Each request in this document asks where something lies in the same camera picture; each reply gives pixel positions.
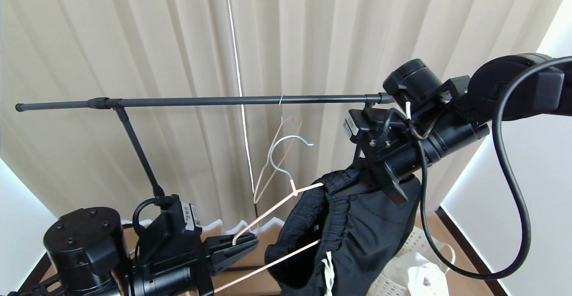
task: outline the laundry basket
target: laundry basket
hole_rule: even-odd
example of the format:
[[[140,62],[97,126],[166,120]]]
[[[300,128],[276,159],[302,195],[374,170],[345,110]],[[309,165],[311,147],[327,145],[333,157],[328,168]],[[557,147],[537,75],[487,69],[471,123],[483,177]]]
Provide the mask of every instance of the laundry basket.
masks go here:
[[[455,250],[453,250],[451,245],[438,241],[435,238],[433,238],[433,242],[435,242],[435,246],[439,250],[443,249],[443,247],[449,248],[452,255],[451,263],[455,263]],[[417,227],[413,227],[413,231],[411,231],[407,241],[395,256],[400,257],[412,251],[420,253],[423,257],[427,258],[428,261],[437,264],[444,273],[449,271],[449,268],[441,263],[439,257],[437,257],[435,252],[431,249],[423,230]],[[407,290],[407,287],[396,284],[381,273],[374,283],[371,284],[370,290],[367,292],[367,296],[409,296],[409,291]]]

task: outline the white label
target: white label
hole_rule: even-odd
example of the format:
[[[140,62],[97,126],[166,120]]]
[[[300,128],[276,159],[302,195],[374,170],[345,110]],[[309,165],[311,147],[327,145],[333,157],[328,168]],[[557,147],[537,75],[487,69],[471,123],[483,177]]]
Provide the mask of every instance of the white label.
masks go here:
[[[194,221],[190,210],[191,204],[185,203],[183,201],[180,201],[180,203],[182,208],[182,217],[185,219],[185,229],[194,231]]]
[[[198,215],[197,206],[195,206],[194,204],[191,204],[190,209],[193,211],[194,225],[196,225],[198,228],[202,228],[201,217]]]
[[[348,135],[348,138],[351,139],[351,138],[352,138],[352,131],[349,130],[348,123],[346,123],[346,122],[344,121],[343,127],[344,127],[344,129],[345,129],[345,133]]]
[[[349,114],[349,111],[348,111],[348,114],[345,116],[345,122],[348,124],[348,127],[349,127],[350,131],[352,132],[352,134],[357,135],[359,128],[353,122],[352,115]]]

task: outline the silver metal hook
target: silver metal hook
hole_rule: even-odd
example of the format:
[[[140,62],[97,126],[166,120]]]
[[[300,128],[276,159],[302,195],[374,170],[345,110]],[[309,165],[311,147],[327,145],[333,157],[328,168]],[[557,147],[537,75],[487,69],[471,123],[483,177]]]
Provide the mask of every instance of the silver metal hook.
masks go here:
[[[278,141],[276,141],[276,143],[274,143],[274,145],[272,145],[272,147],[270,148],[270,164],[272,164],[272,167],[282,173],[285,173],[286,175],[288,175],[288,177],[290,178],[290,180],[292,180],[292,175],[290,175],[290,173],[287,170],[281,169],[278,166],[276,166],[276,164],[274,164],[274,159],[272,159],[272,154],[274,154],[274,148],[276,148],[276,145],[278,145],[278,143],[286,140],[286,139],[299,139],[300,141],[303,141],[304,144],[306,144],[309,147],[313,147],[314,144],[312,143],[308,143],[305,139],[303,139],[301,136],[298,135],[288,135],[288,136],[284,136],[281,139],[279,139]]]
[[[280,117],[284,115],[282,114],[282,98],[284,98],[284,95],[280,96],[280,101],[278,101],[278,110],[280,110]]]

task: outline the white wall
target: white wall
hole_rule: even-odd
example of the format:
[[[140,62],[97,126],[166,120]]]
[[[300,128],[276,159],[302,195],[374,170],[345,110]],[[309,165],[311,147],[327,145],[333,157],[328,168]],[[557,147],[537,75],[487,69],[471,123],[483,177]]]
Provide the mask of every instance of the white wall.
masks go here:
[[[45,253],[56,218],[0,160],[0,294],[18,290]]]
[[[572,0],[564,0],[538,52],[572,55]],[[572,273],[572,118],[540,115],[503,123],[503,138],[529,209],[532,245],[525,264],[501,280],[513,296],[569,295]],[[442,204],[490,269],[509,265],[520,220],[486,139]]]

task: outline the curtain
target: curtain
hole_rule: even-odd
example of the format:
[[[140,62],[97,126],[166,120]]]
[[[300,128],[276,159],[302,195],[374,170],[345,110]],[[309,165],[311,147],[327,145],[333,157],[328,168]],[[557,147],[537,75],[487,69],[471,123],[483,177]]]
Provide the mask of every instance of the curtain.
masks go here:
[[[2,147],[57,216],[131,219],[151,185],[111,110],[17,113],[18,102],[238,96],[227,0],[1,0]],[[127,108],[166,194],[202,220],[254,215],[240,107]],[[148,207],[141,218],[155,218]]]
[[[442,80],[470,75],[498,56],[535,52],[562,0],[230,1],[243,92],[259,96],[377,93],[390,72],[413,58]],[[298,186],[350,164],[354,146],[341,121],[348,108],[361,107],[284,105],[284,117],[302,117],[300,135],[315,143],[295,143],[284,161]],[[256,179],[280,111],[247,106],[245,113]],[[296,128],[288,125],[282,135]],[[277,148],[277,160],[287,145]],[[429,169],[430,208],[439,206],[476,147]],[[259,208],[266,210],[289,190],[286,175],[278,174]],[[284,218],[294,202],[276,215]]]

